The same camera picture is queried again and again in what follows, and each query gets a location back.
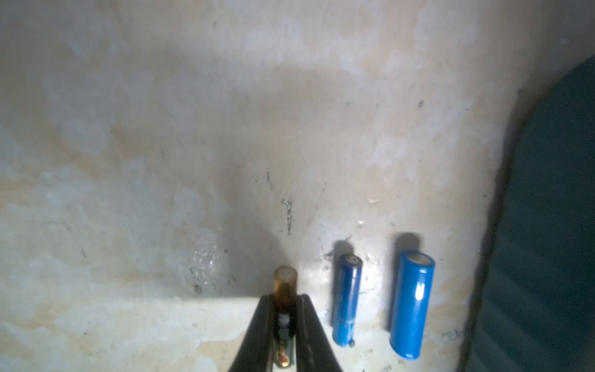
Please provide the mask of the teal plastic storage box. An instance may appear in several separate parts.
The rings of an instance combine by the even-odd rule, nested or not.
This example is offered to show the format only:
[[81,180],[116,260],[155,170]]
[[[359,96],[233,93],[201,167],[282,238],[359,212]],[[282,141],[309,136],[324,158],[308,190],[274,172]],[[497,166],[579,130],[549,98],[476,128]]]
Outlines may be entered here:
[[520,126],[505,161],[461,371],[594,369],[594,59]]

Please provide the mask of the blue battery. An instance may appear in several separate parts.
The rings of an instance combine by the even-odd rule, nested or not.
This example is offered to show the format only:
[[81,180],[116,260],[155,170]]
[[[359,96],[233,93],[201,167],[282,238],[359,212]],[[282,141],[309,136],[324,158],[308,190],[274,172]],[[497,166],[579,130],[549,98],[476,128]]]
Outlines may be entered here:
[[340,347],[349,347],[354,342],[363,262],[354,254],[344,254],[339,258],[337,269],[332,320],[333,340]]
[[416,360],[421,354],[434,273],[435,261],[428,255],[416,250],[401,253],[389,341],[406,360]]

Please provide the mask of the black gold battery row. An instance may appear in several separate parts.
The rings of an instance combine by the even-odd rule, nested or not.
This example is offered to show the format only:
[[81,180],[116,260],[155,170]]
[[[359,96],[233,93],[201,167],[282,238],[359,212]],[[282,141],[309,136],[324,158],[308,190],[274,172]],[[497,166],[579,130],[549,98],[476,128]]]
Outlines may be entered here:
[[289,266],[280,266],[274,271],[274,362],[282,369],[294,363],[297,274]]

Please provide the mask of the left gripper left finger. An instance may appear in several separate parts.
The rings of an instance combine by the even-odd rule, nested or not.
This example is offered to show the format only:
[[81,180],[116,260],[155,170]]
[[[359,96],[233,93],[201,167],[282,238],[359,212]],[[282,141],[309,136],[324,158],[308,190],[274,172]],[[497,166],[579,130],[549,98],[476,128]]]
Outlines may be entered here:
[[272,371],[275,319],[274,296],[262,296],[229,372]]

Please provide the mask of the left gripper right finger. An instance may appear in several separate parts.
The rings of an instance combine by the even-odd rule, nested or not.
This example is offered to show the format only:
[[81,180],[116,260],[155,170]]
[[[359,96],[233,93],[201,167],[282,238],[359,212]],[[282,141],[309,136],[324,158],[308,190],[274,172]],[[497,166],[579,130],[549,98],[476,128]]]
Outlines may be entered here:
[[306,294],[297,297],[295,336],[297,372],[342,371],[315,307]]

